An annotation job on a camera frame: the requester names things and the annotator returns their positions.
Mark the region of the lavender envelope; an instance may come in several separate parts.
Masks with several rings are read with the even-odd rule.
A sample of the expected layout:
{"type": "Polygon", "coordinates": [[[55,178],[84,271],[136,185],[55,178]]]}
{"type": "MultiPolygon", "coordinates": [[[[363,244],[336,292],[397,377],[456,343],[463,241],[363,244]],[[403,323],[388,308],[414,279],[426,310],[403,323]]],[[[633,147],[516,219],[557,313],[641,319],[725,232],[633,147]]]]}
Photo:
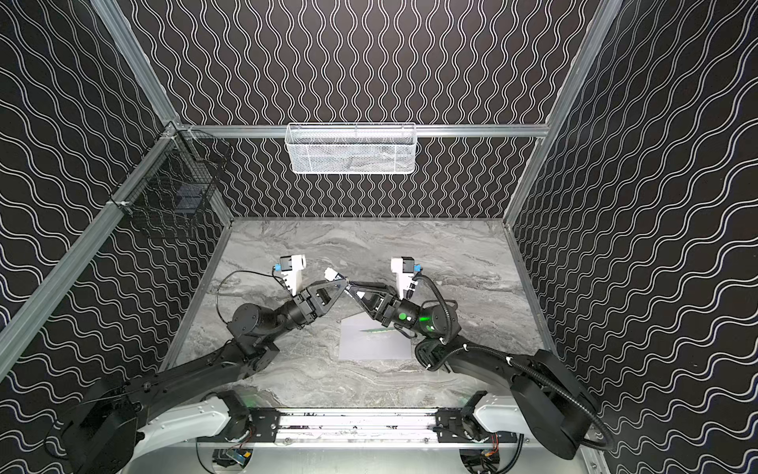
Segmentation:
{"type": "Polygon", "coordinates": [[[386,328],[363,314],[341,320],[340,361],[410,361],[413,345],[410,339],[396,329],[395,334],[384,337],[364,337],[361,330],[386,328]]]}

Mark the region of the blue white glue stick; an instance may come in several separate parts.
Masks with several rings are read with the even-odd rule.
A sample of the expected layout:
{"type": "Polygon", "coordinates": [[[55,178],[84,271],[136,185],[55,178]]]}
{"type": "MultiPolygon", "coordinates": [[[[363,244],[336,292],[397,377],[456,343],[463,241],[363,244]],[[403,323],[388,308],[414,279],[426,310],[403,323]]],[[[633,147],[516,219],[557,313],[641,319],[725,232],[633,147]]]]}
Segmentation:
{"type": "Polygon", "coordinates": [[[343,286],[349,286],[349,279],[333,268],[327,268],[324,272],[324,278],[328,282],[337,282],[343,286]]]}

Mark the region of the white letter with green border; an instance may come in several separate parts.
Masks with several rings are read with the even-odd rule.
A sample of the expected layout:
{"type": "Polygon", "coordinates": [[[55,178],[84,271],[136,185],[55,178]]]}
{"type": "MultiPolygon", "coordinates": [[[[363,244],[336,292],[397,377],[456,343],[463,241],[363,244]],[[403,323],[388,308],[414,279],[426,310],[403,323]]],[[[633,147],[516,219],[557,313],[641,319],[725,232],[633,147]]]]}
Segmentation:
{"type": "Polygon", "coordinates": [[[395,333],[396,333],[395,329],[389,329],[389,328],[365,329],[359,332],[359,334],[364,337],[384,337],[385,335],[395,334],[395,333]]]}

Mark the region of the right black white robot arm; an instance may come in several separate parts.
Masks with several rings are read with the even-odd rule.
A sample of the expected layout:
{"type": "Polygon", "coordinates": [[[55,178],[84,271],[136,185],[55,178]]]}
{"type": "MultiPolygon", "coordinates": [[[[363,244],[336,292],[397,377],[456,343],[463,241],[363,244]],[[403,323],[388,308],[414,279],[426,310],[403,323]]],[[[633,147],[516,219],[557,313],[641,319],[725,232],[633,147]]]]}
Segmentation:
{"type": "Polygon", "coordinates": [[[434,299],[421,304],[387,284],[355,282],[347,292],[372,320],[414,340],[415,358],[426,371],[446,369],[506,389],[529,433],[552,454],[571,459],[590,445],[594,403],[546,351],[519,355],[470,341],[460,334],[458,303],[438,288],[432,288],[434,299]]]}

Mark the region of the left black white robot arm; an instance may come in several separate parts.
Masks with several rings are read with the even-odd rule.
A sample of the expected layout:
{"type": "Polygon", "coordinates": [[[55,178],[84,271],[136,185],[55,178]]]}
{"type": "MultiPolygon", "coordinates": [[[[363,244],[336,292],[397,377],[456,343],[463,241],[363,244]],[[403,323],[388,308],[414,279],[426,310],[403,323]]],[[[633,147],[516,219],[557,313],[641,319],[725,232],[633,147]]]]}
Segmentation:
{"type": "Polygon", "coordinates": [[[279,308],[245,303],[227,329],[229,342],[207,355],[152,375],[104,377],[61,415],[59,439],[76,473],[115,473],[128,464],[139,430],[165,412],[215,388],[248,378],[278,355],[276,339],[326,315],[347,280],[309,284],[279,308]]]}

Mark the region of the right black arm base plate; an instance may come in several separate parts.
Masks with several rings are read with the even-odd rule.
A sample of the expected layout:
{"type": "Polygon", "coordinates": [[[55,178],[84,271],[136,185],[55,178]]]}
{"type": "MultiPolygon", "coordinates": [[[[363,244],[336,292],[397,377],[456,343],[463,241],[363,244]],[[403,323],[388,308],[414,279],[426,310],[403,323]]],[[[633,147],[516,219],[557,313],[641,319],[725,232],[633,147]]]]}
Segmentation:
{"type": "Polygon", "coordinates": [[[464,409],[439,409],[434,414],[432,432],[442,444],[495,444],[499,438],[488,432],[464,409]]]}

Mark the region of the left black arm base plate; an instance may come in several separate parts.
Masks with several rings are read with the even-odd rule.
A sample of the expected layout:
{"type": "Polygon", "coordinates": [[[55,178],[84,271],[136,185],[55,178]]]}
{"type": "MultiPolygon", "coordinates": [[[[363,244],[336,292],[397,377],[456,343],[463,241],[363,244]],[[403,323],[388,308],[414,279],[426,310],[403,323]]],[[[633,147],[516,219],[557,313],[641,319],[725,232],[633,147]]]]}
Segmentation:
{"type": "Polygon", "coordinates": [[[241,434],[231,438],[234,444],[255,444],[256,442],[275,442],[280,429],[280,411],[274,408],[251,410],[241,434]]]}

